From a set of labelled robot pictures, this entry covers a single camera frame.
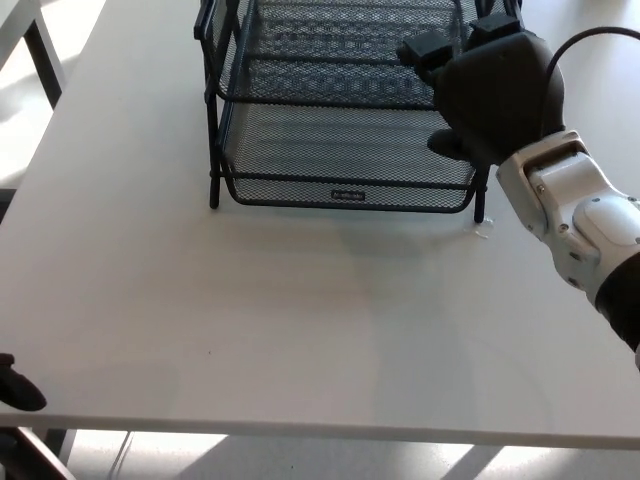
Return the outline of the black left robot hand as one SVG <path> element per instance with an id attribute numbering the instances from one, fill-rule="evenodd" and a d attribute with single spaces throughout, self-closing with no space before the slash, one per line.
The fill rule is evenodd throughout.
<path id="1" fill-rule="evenodd" d="M 12 354 L 1 354 L 1 401 L 21 411 L 44 409 L 47 405 L 44 394 L 31 380 L 14 369 L 14 363 Z"/>

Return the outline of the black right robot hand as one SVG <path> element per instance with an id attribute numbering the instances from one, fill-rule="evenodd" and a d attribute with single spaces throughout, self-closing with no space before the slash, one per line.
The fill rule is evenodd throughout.
<path id="1" fill-rule="evenodd" d="M 446 126 L 430 134 L 434 153 L 476 167 L 499 165 L 516 151 L 564 130 L 564 81 L 549 73 L 547 43 L 507 14 L 472 22 L 461 52 L 428 31 L 396 50 L 433 91 Z"/>

